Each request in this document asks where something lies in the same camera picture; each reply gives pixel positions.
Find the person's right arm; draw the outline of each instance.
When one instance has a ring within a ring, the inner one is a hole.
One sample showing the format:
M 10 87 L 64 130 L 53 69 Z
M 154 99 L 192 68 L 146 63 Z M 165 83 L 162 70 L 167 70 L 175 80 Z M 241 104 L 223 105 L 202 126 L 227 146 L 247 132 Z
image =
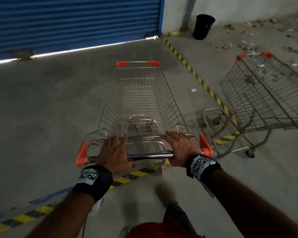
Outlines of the person's right arm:
M 201 155 L 200 148 L 185 134 L 166 133 L 161 137 L 173 148 L 171 165 L 185 167 L 190 165 L 187 164 L 190 157 Z M 223 170 L 214 170 L 204 177 L 204 185 L 223 205 L 244 237 L 298 237 L 296 223 Z

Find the person's left arm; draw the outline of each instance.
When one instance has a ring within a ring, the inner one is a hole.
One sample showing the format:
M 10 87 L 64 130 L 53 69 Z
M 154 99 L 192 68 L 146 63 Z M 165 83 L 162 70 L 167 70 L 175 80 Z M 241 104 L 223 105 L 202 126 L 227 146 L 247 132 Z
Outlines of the person's left arm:
M 106 139 L 97 165 L 83 169 L 66 199 L 27 238 L 76 238 L 94 204 L 113 183 L 113 175 L 132 167 L 126 155 L 126 141 L 127 136 L 120 144 L 117 136 Z

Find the red plastic corner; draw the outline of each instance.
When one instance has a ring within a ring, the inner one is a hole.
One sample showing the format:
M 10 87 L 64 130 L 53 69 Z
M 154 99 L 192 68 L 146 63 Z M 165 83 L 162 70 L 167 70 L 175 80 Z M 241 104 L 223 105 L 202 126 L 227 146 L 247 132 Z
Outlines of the red plastic corner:
M 160 63 L 158 61 L 148 61 L 148 65 L 160 66 Z
M 200 133 L 200 148 L 203 149 L 204 155 L 209 157 L 213 156 L 213 150 L 202 133 Z
M 127 61 L 116 62 L 116 67 L 126 66 L 126 65 L 127 65 Z
M 87 142 L 86 142 L 86 140 L 84 140 L 80 149 L 79 149 L 78 155 L 76 157 L 75 165 L 77 167 L 86 165 L 86 163 L 85 163 L 86 156 L 87 156 Z
M 246 57 L 246 54 L 240 54 L 236 57 L 236 60 L 240 62 L 244 57 Z
M 273 55 L 271 53 L 261 53 L 261 56 L 266 57 L 266 58 L 272 58 Z

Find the corrugated metal door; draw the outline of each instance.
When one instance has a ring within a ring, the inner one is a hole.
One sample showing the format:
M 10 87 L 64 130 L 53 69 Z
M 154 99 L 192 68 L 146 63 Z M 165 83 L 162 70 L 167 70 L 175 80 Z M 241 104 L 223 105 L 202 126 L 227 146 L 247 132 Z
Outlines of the corrugated metal door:
M 158 33 L 161 0 L 0 0 L 0 59 L 144 38 Z

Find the white wall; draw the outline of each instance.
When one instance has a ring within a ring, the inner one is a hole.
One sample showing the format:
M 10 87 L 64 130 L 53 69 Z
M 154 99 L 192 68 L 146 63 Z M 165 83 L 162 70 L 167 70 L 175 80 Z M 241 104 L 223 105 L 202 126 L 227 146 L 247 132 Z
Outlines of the white wall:
M 165 0 L 162 32 L 178 31 L 182 25 L 187 0 Z M 190 27 L 196 16 L 213 16 L 215 25 L 267 19 L 298 13 L 298 0 L 196 0 Z

